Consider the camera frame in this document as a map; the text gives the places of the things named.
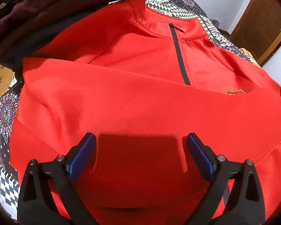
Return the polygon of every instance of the wooden door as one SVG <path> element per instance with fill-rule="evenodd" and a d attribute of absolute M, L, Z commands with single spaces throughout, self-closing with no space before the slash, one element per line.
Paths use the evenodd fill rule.
<path fill-rule="evenodd" d="M 281 42 L 281 6 L 277 0 L 251 0 L 230 39 L 262 65 Z"/>

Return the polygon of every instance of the silver bolt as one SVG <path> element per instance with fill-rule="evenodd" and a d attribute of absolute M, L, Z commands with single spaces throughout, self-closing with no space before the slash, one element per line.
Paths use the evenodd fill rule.
<path fill-rule="evenodd" d="M 246 163 L 247 163 L 248 165 L 250 165 L 250 166 L 253 165 L 253 162 L 252 162 L 252 160 L 250 160 L 250 159 L 246 160 Z"/>
<path fill-rule="evenodd" d="M 65 156 L 64 156 L 64 155 L 59 155 L 59 156 L 56 157 L 56 160 L 57 160 L 58 162 L 61 162 L 63 159 L 65 159 Z"/>
<path fill-rule="evenodd" d="M 32 159 L 32 160 L 29 161 L 30 166 L 33 166 L 34 164 L 35 164 L 35 159 Z"/>
<path fill-rule="evenodd" d="M 222 155 L 218 156 L 217 159 L 220 161 L 220 162 L 223 162 L 226 160 L 226 158 Z"/>

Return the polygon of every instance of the black zipper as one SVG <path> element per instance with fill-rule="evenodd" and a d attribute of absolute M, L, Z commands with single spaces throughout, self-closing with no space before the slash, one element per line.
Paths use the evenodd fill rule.
<path fill-rule="evenodd" d="M 182 78 L 184 80 L 184 83 L 186 85 L 190 86 L 191 83 L 189 82 L 189 79 L 188 79 L 187 74 L 186 74 L 186 70 L 185 70 L 185 66 L 184 66 L 184 63 L 183 63 L 181 50 L 180 50 L 180 47 L 179 47 L 179 43 L 178 43 L 177 34 L 176 34 L 175 29 L 182 32 L 182 33 L 184 33 L 184 31 L 181 30 L 180 28 L 177 28 L 172 23 L 170 24 L 170 29 L 171 29 L 171 32 L 172 32 L 172 35 L 173 35 L 174 45 L 175 45 L 175 49 L 176 49 L 176 53 L 177 53 L 177 59 L 178 59 L 180 72 L 182 74 Z"/>

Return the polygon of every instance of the red jacket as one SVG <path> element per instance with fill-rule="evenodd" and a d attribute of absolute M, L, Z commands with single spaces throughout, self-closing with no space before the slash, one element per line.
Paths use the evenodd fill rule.
<path fill-rule="evenodd" d="M 185 149 L 191 132 L 230 161 L 254 161 L 267 217 L 281 201 L 281 88 L 215 47 L 197 19 L 119 2 L 23 64 L 10 162 L 21 181 L 30 159 L 51 161 L 94 133 L 74 187 L 101 225 L 184 223 L 208 186 Z"/>

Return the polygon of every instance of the black fabric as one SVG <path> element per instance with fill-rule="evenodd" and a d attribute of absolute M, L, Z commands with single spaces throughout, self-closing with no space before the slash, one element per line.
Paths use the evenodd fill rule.
<path fill-rule="evenodd" d="M 96 8 L 91 10 L 77 13 L 73 16 L 67 17 L 35 31 L 34 33 L 15 43 L 7 51 L 4 58 L 0 59 L 0 64 L 10 68 L 14 72 L 19 71 L 22 66 L 22 59 L 24 57 L 28 57 L 35 51 L 46 46 L 64 29 L 99 10 L 104 5 L 96 6 Z"/>

